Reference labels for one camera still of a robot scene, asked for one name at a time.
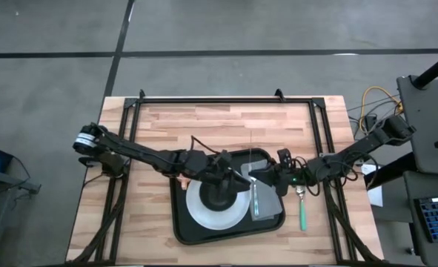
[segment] white paper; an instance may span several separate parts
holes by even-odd
[[[370,165],[370,164],[362,165],[363,174],[369,174],[375,170],[376,170],[375,165]],[[374,189],[367,191],[367,194],[371,205],[383,207],[382,186],[375,187]]]

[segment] gray floor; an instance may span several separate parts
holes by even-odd
[[[0,52],[114,51],[126,0],[0,1]],[[125,50],[438,48],[438,0],[137,0]],[[438,54],[122,59],[114,96],[344,95],[360,105],[379,85],[419,74]],[[0,266],[62,263],[84,168],[71,148],[96,121],[111,59],[0,59],[0,149],[20,157],[42,190],[13,210]],[[385,97],[371,92],[368,101]],[[392,105],[380,108],[384,115]],[[358,117],[359,111],[349,113]],[[410,151],[383,148],[385,164]],[[385,258],[405,254],[408,227],[377,221]]]

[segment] metal bracket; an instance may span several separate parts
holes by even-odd
[[[275,96],[278,96],[278,97],[279,97],[279,101],[280,101],[281,103],[286,102],[285,95],[283,95],[283,92],[281,91],[281,89],[276,89],[276,91],[275,91]]]
[[[325,100],[322,97],[313,97],[312,100],[316,106],[325,108]]]
[[[133,105],[135,105],[136,101],[138,101],[138,99],[136,99],[136,98],[125,99],[125,101],[123,102],[123,108],[133,107]]]
[[[139,89],[139,103],[143,103],[143,100],[146,96],[146,93],[143,91],[143,89]]]

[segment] wooden table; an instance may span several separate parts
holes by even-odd
[[[337,151],[341,151],[354,142],[344,98],[325,96],[325,101],[334,145]],[[123,97],[109,97],[104,102],[100,124],[112,132],[118,132],[123,102]],[[326,148],[320,120],[319,132]],[[141,106],[136,142],[157,150],[182,149],[189,147],[192,134],[215,149],[233,151],[250,146],[258,147],[277,158],[278,149],[289,148],[295,156],[300,155],[306,159],[316,157],[306,104]],[[86,179],[99,173],[99,168],[91,169]],[[84,188],[67,260],[79,255],[98,230],[107,184],[107,178],[100,178]],[[363,179],[347,182],[344,192],[351,225],[369,249],[382,258]],[[182,245],[173,234],[168,179],[153,171],[150,166],[133,161],[116,262],[139,265],[335,263],[324,194],[318,197],[307,194],[305,201],[307,231],[299,230],[298,197],[290,191],[283,197],[286,220],[280,229],[202,245]],[[341,228],[339,235],[346,255]],[[106,251],[110,250],[109,245],[107,239]]]

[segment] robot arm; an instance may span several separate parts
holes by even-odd
[[[278,194],[286,195],[288,185],[308,185],[345,177],[358,159],[368,160],[370,152],[382,145],[402,145],[407,142],[415,129],[409,126],[401,116],[390,116],[381,121],[365,138],[355,142],[337,154],[318,156],[296,165],[288,149],[278,151],[279,163],[271,162],[266,169],[252,171],[255,178],[267,176],[275,182]]]
[[[250,189],[250,182],[230,167],[231,155],[227,151],[206,155],[204,151],[176,150],[155,151],[143,145],[120,138],[104,126],[91,123],[82,127],[73,148],[80,154],[99,161],[103,171],[112,177],[121,176],[126,156],[151,165],[166,177],[178,175],[196,179],[225,188],[226,191],[241,192]]]

